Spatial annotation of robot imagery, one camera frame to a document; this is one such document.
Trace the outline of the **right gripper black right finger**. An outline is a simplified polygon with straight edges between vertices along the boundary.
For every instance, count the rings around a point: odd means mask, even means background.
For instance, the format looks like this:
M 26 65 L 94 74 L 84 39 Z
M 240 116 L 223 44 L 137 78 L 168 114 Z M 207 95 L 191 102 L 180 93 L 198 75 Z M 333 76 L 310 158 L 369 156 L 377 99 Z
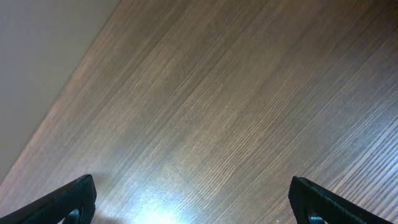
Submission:
M 298 224 L 392 224 L 304 177 L 292 177 L 288 198 Z

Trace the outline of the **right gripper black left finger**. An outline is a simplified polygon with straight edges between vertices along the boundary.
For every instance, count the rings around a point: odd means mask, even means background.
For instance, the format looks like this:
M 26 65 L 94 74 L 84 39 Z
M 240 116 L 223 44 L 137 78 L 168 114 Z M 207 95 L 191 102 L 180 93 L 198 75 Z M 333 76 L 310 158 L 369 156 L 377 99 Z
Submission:
M 83 223 L 95 214 L 96 189 L 85 174 L 42 198 L 1 218 L 1 224 Z

